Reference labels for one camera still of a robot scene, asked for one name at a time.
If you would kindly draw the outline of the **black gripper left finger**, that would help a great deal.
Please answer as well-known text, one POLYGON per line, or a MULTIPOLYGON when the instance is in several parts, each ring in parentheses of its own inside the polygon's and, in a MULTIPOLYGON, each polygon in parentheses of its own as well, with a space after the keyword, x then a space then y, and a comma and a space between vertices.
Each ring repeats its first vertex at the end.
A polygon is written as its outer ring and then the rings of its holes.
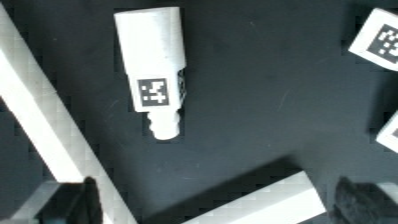
POLYGON ((10 224, 104 224, 95 180, 44 182, 8 218, 10 224))

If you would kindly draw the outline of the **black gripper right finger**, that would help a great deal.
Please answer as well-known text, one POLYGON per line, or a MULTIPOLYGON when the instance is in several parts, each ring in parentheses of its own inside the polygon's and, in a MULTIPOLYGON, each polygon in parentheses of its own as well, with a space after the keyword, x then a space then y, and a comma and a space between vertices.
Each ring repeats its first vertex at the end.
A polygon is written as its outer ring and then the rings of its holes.
POLYGON ((398 224, 398 184, 355 183, 339 178, 333 192, 332 224, 398 224))

